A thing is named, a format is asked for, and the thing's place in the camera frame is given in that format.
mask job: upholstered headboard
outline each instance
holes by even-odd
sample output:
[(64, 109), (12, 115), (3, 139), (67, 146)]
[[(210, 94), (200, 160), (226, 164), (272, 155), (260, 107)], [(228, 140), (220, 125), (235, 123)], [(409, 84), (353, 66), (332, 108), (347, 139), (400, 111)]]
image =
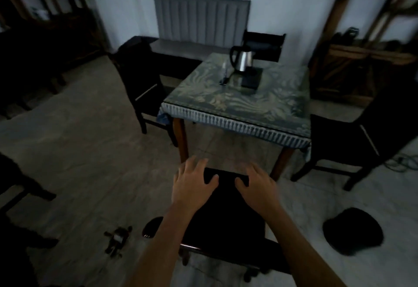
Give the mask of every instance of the upholstered headboard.
[(154, 0), (161, 39), (230, 48), (241, 45), (249, 0)]

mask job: wooden table leg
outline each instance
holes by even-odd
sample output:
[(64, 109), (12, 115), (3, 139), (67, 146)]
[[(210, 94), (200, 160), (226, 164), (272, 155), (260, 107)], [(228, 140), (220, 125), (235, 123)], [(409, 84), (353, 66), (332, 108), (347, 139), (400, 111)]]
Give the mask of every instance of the wooden table leg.
[(277, 181), (282, 174), (283, 170), (285, 169), (290, 157), (292, 157), (293, 152), (295, 152), (294, 148), (283, 147), (282, 151), (279, 154), (279, 157), (274, 164), (274, 167), (270, 173), (271, 179)]
[(173, 130), (177, 143), (179, 144), (180, 160), (184, 163), (189, 158), (189, 148), (187, 147), (187, 137), (185, 135), (184, 120), (182, 118), (173, 119)]

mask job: gray padded panel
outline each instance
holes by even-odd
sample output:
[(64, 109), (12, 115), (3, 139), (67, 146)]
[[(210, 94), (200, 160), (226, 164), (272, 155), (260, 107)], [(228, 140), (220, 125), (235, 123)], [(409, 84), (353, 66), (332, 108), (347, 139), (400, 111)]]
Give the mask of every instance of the gray padded panel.
[(208, 46), (185, 41), (159, 39), (151, 43), (153, 52), (170, 56), (184, 57), (205, 61), (212, 52), (228, 54), (228, 48)]
[(154, 0), (160, 39), (231, 48), (247, 28), (249, 0)]

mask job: stainless steel kettle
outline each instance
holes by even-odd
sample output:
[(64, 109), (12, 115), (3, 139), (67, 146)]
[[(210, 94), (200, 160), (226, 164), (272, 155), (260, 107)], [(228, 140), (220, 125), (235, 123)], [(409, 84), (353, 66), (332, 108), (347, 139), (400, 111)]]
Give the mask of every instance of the stainless steel kettle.
[[(234, 52), (237, 52), (235, 61), (233, 60)], [(231, 60), (231, 64), (235, 68), (235, 71), (240, 73), (243, 73), (247, 67), (253, 66), (253, 53), (248, 46), (233, 46), (229, 52), (229, 59)]]

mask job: marble floor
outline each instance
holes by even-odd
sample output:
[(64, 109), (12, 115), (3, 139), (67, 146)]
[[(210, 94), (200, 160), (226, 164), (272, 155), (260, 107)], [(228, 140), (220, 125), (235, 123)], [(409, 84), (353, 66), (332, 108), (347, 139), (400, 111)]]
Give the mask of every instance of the marble floor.
[[(41, 286), (122, 286), (149, 243), (144, 225), (170, 205), (172, 175), (178, 150), (167, 133), (148, 126), (143, 135), (116, 69), (107, 57), (67, 74), (60, 94), (37, 99), (30, 112), (0, 119), (0, 152), (24, 173), (57, 194), (52, 202), (27, 196), (8, 212), (13, 223), (60, 242), (50, 250), (28, 248)], [(313, 113), (351, 121), (361, 109), (312, 101)], [(280, 147), (209, 126), (186, 123), (191, 154), (209, 158), (209, 166), (242, 172), (253, 160), (270, 170)], [(418, 141), (404, 152), (418, 153)], [(291, 218), (347, 286), (415, 286), (418, 281), (418, 172), (375, 169), (351, 192), (347, 179), (311, 171), (299, 182), (290, 175), (303, 158), (295, 152), (278, 181), (279, 196)], [(334, 167), (330, 162), (322, 163)], [(3, 205), (17, 186), (0, 196)], [(371, 214), (382, 226), (384, 243), (354, 257), (336, 253), (321, 226), (348, 207)], [(123, 257), (104, 253), (105, 231), (133, 226)], [(184, 267), (177, 262), (171, 286), (295, 286), (290, 275), (271, 272), (251, 283), (245, 268), (192, 254)]]

